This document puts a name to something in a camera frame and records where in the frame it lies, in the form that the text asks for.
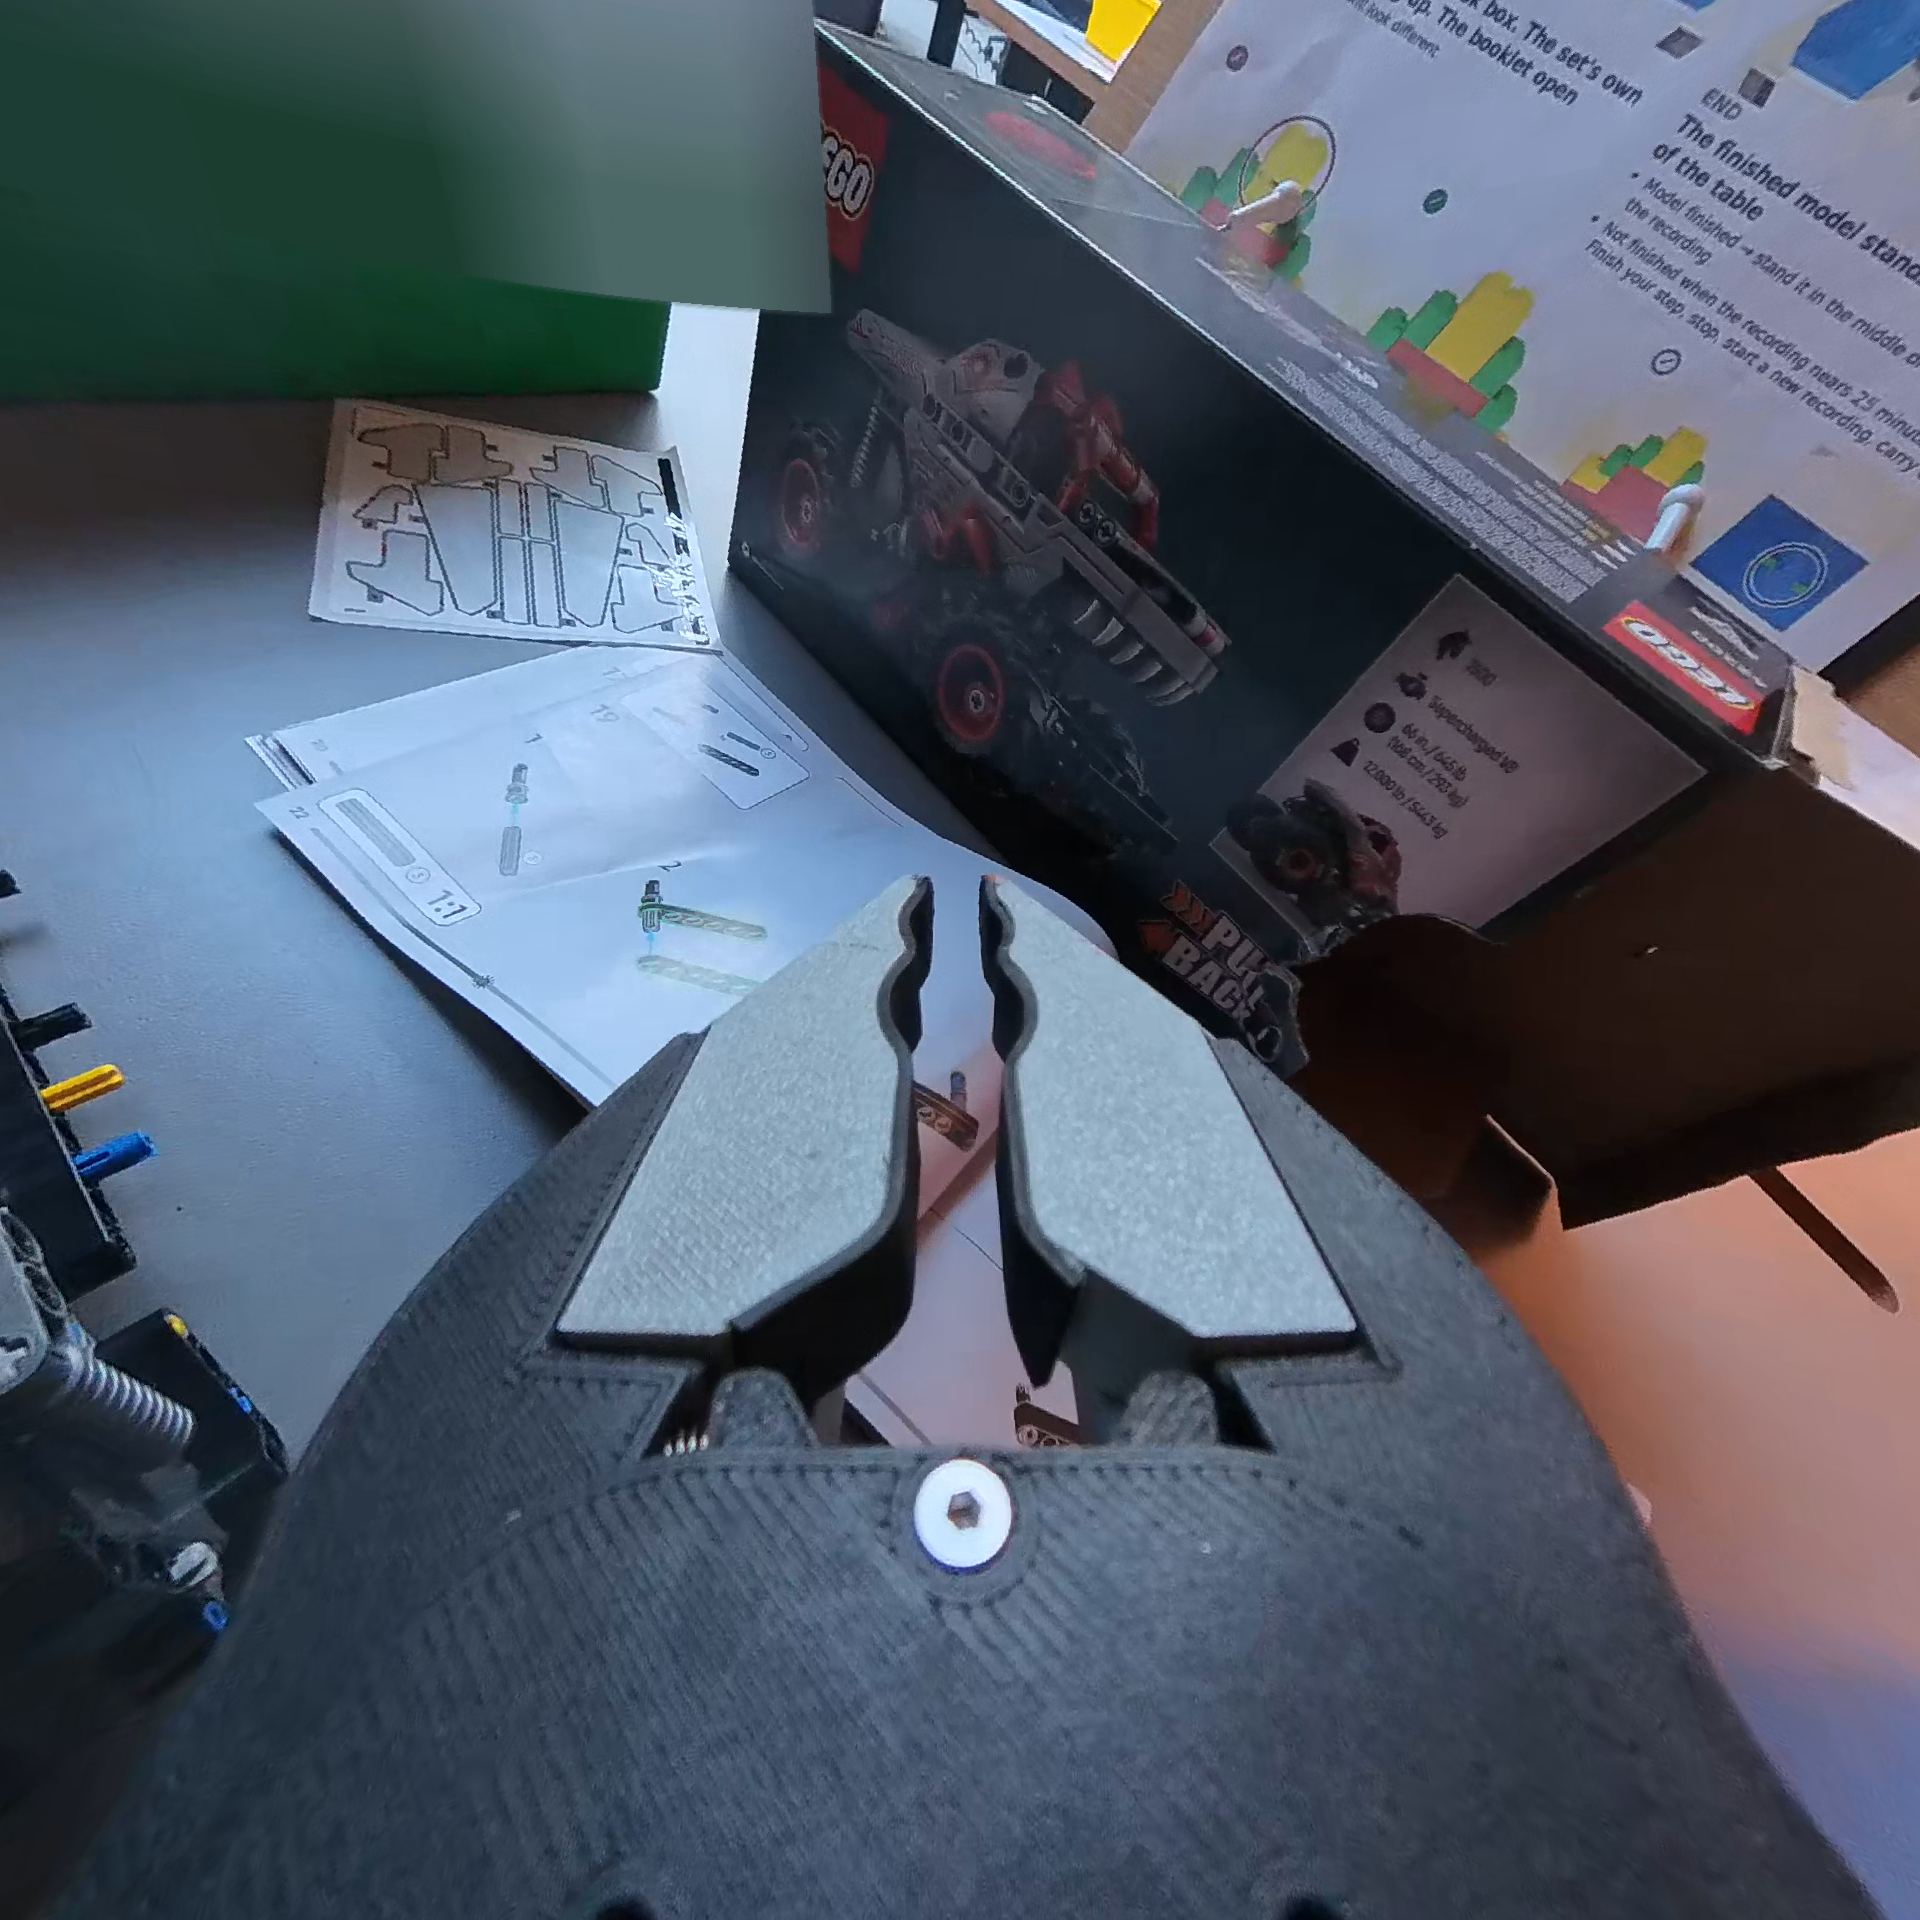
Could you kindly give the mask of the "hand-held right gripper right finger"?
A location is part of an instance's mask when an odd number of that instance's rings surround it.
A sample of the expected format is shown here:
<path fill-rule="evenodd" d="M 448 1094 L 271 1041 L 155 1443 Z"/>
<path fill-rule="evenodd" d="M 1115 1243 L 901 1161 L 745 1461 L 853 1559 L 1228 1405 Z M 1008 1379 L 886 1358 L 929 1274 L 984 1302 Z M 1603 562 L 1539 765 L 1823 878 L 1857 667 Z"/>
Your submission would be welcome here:
<path fill-rule="evenodd" d="M 1085 1445 L 1151 1375 L 1359 1348 L 1359 1319 L 1205 1026 L 1005 878 L 977 890 L 999 1082 L 999 1267 L 1036 1385 Z"/>

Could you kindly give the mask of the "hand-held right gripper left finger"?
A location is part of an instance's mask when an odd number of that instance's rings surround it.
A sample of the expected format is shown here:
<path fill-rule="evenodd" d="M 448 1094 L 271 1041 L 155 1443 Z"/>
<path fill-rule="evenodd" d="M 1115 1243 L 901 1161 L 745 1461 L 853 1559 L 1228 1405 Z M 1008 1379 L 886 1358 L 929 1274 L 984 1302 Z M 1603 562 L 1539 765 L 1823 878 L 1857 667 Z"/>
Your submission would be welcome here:
<path fill-rule="evenodd" d="M 813 1409 L 903 1327 L 933 884 L 903 876 L 697 1038 L 556 1340 L 780 1374 Z"/>

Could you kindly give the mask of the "partly built lego model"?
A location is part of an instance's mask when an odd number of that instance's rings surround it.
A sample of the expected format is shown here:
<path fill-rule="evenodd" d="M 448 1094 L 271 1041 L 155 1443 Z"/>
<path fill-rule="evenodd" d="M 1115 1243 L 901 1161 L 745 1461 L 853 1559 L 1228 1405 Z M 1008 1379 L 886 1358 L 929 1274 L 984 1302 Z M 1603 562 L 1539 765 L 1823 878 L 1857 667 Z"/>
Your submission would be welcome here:
<path fill-rule="evenodd" d="M 5 1806 L 143 1711 L 223 1636 L 276 1491 L 279 1430 L 177 1313 L 95 1337 L 80 1298 L 134 1263 L 104 1187 L 155 1156 L 85 1143 L 110 1066 L 54 1076 L 75 1003 L 1 997 Z"/>

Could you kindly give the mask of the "green plastic bin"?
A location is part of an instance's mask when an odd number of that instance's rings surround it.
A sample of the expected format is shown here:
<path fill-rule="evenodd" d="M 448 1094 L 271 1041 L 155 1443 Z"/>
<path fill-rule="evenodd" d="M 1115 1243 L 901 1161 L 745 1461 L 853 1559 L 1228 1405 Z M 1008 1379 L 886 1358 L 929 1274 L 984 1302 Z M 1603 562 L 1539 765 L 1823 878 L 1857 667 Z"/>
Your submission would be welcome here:
<path fill-rule="evenodd" d="M 599 303 L 577 317 L 425 326 L 192 326 L 181 334 L 5 316 L 1 398 L 324 401 L 404 396 L 649 393 L 670 303 Z"/>

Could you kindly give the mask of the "lego instruction booklet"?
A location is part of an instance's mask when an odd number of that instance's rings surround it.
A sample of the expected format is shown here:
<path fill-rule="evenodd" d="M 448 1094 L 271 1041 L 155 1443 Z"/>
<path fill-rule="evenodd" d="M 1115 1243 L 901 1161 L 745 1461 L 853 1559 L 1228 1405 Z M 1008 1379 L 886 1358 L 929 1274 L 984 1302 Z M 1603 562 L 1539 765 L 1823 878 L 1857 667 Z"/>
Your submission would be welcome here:
<path fill-rule="evenodd" d="M 913 820 L 719 657 L 582 650 L 249 748 L 276 833 L 398 953 L 582 1103 L 705 1026 L 892 879 L 933 884 L 917 1047 L 918 1289 L 848 1409 L 899 1447 L 1073 1447 L 1072 1375 L 1004 1319 L 1000 1058 L 975 891 Z"/>

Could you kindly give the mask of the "black lego set box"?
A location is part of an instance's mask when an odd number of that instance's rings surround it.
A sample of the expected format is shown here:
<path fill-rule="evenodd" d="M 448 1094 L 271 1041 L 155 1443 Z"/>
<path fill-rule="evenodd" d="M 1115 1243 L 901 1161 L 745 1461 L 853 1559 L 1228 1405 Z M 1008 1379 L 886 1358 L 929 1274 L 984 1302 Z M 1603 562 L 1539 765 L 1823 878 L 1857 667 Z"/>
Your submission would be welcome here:
<path fill-rule="evenodd" d="M 1416 1193 L 1568 1222 L 1915 1133 L 1915 756 L 1790 662 L 1854 554 L 1680 559 L 1691 438 L 1548 477 L 1519 322 L 1366 330 L 1043 100 L 817 30 L 831 309 L 766 317 L 731 570 L 1145 985 Z"/>

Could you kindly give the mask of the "lego sticker sheet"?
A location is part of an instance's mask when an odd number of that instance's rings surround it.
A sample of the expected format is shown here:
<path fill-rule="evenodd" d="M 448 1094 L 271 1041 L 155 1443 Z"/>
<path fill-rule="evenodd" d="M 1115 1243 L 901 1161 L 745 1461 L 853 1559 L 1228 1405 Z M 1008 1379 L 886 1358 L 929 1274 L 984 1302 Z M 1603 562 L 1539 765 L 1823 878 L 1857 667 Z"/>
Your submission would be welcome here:
<path fill-rule="evenodd" d="M 715 657 L 688 507 L 675 447 L 335 401 L 307 610 L 356 631 Z"/>

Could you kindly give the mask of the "wooden framed instruction poster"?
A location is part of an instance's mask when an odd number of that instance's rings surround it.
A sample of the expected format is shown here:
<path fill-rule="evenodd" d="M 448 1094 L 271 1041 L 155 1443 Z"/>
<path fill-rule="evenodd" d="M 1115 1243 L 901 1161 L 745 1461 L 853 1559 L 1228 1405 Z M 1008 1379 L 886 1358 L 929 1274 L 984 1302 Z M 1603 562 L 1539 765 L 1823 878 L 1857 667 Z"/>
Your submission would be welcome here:
<path fill-rule="evenodd" d="M 1917 5 L 1217 5 L 1127 143 L 1805 667 L 1915 601 Z"/>

